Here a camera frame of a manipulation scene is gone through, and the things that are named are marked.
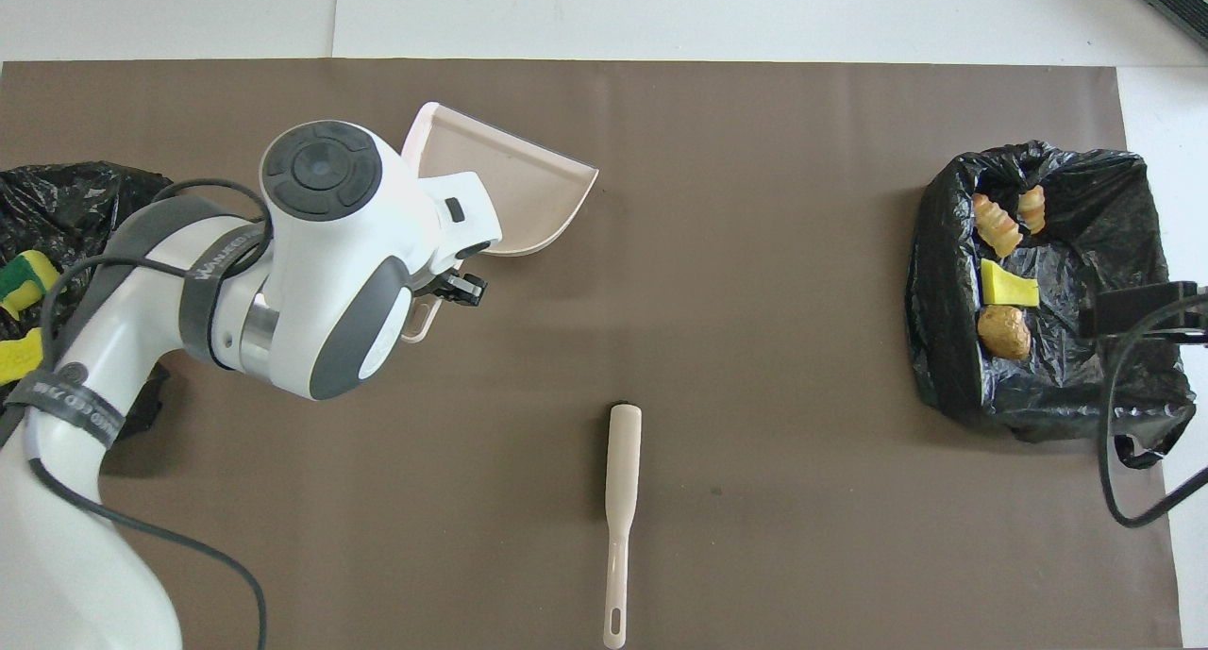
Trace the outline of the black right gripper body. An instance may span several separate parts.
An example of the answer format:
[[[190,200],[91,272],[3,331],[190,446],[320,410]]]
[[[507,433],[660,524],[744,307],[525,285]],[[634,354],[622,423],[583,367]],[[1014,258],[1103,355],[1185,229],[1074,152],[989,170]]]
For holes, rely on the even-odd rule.
[[[1156,283],[1090,294],[1079,311],[1079,336],[1094,339],[1126,335],[1145,317],[1200,294],[1206,294],[1206,289],[1192,282]],[[1177,344],[1206,344],[1206,311],[1178,311],[1156,323],[1143,336]]]

